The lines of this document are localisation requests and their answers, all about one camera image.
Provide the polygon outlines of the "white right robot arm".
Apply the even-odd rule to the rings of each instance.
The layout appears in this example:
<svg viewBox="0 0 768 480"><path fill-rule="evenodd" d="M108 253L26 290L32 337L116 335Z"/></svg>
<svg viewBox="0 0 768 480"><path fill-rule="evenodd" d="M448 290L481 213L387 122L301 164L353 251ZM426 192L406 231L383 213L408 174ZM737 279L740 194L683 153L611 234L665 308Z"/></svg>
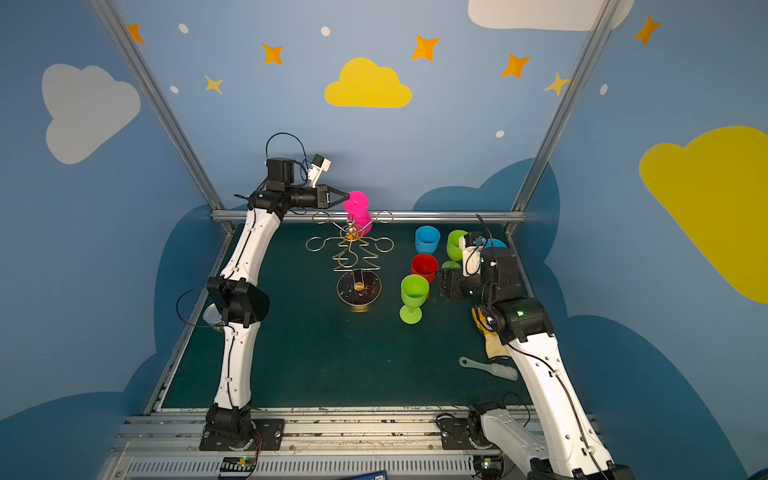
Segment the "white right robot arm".
<svg viewBox="0 0 768 480"><path fill-rule="evenodd" d="M542 428L537 438L499 402L471 409L469 440L500 450L528 479L631 479L591 426L567 375L543 305L523 297L518 260L508 248L472 245L462 266L440 274L447 293L472 300L476 323L498 339L526 385Z"/></svg>

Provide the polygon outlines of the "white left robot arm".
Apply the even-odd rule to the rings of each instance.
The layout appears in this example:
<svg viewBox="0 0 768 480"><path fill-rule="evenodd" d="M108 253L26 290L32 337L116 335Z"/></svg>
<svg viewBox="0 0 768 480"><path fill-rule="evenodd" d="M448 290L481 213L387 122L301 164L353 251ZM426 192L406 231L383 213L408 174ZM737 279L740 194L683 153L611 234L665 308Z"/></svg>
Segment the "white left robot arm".
<svg viewBox="0 0 768 480"><path fill-rule="evenodd" d="M251 416L251 373L255 341L266 318L269 296L258 287L259 273L269 244L292 209L325 210L349 194L319 182L331 161L315 155L304 185L294 182L294 162L266 160L263 184L246 197L246 221L230 260L222 272L206 282L221 315L224 352L217 393L206 413L202 451L257 450L258 434Z"/></svg>

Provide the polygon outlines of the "blue wine glass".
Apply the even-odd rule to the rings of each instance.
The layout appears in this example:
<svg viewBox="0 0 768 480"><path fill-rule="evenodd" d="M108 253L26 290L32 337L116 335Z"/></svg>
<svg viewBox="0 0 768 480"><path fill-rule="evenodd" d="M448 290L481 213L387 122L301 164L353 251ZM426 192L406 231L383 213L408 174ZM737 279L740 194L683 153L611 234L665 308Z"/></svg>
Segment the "blue wine glass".
<svg viewBox="0 0 768 480"><path fill-rule="evenodd" d="M500 239L487 239L483 242L484 248L507 248L507 244Z"/></svg>
<svg viewBox="0 0 768 480"><path fill-rule="evenodd" d="M441 239L440 231L430 225L424 225L415 231L415 248L419 254L432 255L439 246Z"/></svg>

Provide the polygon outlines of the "green wine glass back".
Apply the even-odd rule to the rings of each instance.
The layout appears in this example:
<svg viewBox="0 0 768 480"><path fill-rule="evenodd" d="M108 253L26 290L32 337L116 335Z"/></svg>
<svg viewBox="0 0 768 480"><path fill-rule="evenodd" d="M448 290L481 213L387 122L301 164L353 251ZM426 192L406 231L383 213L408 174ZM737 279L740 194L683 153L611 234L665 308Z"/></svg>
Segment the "green wine glass back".
<svg viewBox="0 0 768 480"><path fill-rule="evenodd" d="M429 282L421 275L408 275L401 282L400 292L403 302L399 310L400 319L409 325L420 322L421 306L426 302L430 292Z"/></svg>

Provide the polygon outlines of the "green wine glass front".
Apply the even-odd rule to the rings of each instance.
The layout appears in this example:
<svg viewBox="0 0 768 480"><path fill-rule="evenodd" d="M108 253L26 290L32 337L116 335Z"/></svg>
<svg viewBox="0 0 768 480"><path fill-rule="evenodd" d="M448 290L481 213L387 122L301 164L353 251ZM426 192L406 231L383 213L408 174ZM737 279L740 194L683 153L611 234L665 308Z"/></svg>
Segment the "green wine glass front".
<svg viewBox="0 0 768 480"><path fill-rule="evenodd" d="M463 267L463 249L461 239L467 234L465 230L453 230L449 233L446 243L446 253L449 257L441 267L444 269L461 269Z"/></svg>

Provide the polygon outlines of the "green wine glass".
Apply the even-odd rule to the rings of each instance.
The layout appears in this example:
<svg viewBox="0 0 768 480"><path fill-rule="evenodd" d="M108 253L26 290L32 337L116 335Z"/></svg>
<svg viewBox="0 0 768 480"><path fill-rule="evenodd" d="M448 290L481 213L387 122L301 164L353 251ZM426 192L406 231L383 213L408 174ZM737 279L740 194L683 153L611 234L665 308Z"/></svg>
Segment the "green wine glass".
<svg viewBox="0 0 768 480"><path fill-rule="evenodd" d="M463 267L463 249L461 239L467 234L465 230L453 230L449 233L446 243L446 253L449 257L441 267L444 269L461 269Z"/></svg>
<svg viewBox="0 0 768 480"><path fill-rule="evenodd" d="M408 275L401 282L400 292L403 302L399 310L400 319L409 325L420 322L421 306L426 302L430 292L429 282L421 275Z"/></svg>

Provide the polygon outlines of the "red wine glass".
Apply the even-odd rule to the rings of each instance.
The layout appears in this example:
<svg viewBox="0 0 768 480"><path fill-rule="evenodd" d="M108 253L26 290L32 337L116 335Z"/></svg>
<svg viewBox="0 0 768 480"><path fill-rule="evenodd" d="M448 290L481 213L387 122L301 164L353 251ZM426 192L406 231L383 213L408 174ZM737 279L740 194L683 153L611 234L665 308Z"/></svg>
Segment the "red wine glass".
<svg viewBox="0 0 768 480"><path fill-rule="evenodd" d="M411 260L410 267L413 275L419 275L432 283L439 269L439 262L430 254L418 254Z"/></svg>

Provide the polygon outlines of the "pink wine glass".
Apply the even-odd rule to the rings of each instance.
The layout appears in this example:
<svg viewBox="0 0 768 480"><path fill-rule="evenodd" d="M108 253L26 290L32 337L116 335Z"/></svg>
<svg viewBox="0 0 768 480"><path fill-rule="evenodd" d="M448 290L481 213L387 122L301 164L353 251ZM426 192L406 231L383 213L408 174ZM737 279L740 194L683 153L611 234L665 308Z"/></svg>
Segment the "pink wine glass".
<svg viewBox="0 0 768 480"><path fill-rule="evenodd" d="M347 212L347 219L355 223L358 232L361 235L367 235L372 229L372 217L368 211L368 196L360 191L352 191L342 206Z"/></svg>

